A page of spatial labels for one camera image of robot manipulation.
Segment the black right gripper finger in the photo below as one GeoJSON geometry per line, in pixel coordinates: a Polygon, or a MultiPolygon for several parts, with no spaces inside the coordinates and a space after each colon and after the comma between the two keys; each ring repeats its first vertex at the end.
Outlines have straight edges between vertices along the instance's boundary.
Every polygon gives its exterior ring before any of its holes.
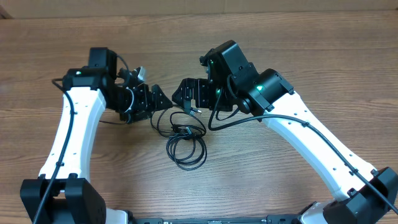
{"type": "Polygon", "coordinates": [[[185,78],[181,81],[179,87],[172,95],[173,97],[187,97],[188,96],[188,79],[185,78]]]}
{"type": "Polygon", "coordinates": [[[176,90],[172,95],[172,101],[183,109],[191,109],[193,97],[193,90],[176,90]]]}

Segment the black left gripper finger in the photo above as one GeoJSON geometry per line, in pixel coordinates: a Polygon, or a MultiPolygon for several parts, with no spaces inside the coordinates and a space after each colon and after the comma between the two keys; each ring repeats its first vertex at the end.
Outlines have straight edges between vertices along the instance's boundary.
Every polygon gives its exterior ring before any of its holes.
{"type": "Polygon", "coordinates": [[[151,102],[150,112],[166,110],[173,107],[173,103],[168,99],[156,99],[151,102]]]}
{"type": "Polygon", "coordinates": [[[151,91],[152,91],[152,100],[167,98],[159,85],[153,85],[151,91]]]}

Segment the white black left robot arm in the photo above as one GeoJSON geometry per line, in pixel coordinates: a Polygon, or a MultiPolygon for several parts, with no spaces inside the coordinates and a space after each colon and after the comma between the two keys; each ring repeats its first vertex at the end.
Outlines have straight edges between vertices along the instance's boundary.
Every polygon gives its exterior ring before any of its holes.
{"type": "Polygon", "coordinates": [[[33,223],[135,223],[128,210],[108,208],[90,183],[96,130],[106,109],[123,124],[148,119],[172,107],[160,86],[148,86],[143,67],[118,68],[121,59],[92,47],[88,64],[71,68],[52,83],[63,93],[63,109],[50,154],[36,179],[25,179],[20,197],[33,223]]]}

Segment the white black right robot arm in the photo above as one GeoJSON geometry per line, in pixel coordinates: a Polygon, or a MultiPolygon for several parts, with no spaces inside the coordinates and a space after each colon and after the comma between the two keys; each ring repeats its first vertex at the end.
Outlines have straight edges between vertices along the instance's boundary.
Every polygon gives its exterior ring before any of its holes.
{"type": "Polygon", "coordinates": [[[213,114],[237,106],[290,143],[321,177],[332,195],[298,214],[268,215],[267,223],[376,223],[396,211],[397,174],[376,169],[329,131],[277,71],[258,72],[229,40],[200,57],[207,78],[182,80],[172,100],[182,108],[213,114]]]}

